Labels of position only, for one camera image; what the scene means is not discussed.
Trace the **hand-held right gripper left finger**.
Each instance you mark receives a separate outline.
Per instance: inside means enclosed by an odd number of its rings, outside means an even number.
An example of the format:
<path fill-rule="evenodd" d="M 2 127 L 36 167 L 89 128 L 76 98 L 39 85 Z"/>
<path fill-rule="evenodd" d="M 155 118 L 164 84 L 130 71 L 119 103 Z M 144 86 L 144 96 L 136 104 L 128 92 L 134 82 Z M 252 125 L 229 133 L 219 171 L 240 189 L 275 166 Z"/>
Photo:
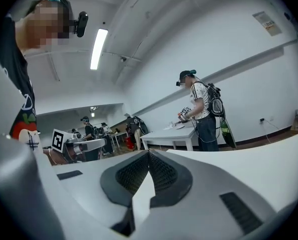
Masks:
<path fill-rule="evenodd" d="M 91 223 L 80 240 L 149 238 L 149 228 L 144 225 L 149 214 L 147 151 L 53 169 Z"/>

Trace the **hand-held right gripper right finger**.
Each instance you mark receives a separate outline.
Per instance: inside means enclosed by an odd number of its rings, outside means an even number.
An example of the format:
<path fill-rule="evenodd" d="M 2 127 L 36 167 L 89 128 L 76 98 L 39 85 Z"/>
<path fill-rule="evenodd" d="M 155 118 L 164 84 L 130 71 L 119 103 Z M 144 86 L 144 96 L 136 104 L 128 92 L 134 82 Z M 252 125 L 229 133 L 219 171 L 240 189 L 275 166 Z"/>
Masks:
<path fill-rule="evenodd" d="M 269 203 L 225 170 L 152 150 L 150 240 L 239 240 L 275 216 Z"/>

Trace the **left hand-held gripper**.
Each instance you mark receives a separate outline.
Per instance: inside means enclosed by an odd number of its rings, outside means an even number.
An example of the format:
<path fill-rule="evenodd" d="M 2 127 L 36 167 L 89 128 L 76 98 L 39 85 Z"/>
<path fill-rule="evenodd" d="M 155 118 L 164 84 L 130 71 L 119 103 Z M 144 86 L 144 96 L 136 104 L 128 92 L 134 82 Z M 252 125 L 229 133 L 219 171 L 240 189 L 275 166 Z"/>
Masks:
<path fill-rule="evenodd" d="M 82 137 L 77 133 L 68 133 L 54 129 L 51 148 L 59 153 L 59 156 L 67 164 L 82 163 L 86 161 L 85 154 L 79 147 Z M 107 144 L 105 138 L 94 139 L 84 142 L 84 151 L 92 151 L 104 147 Z"/>

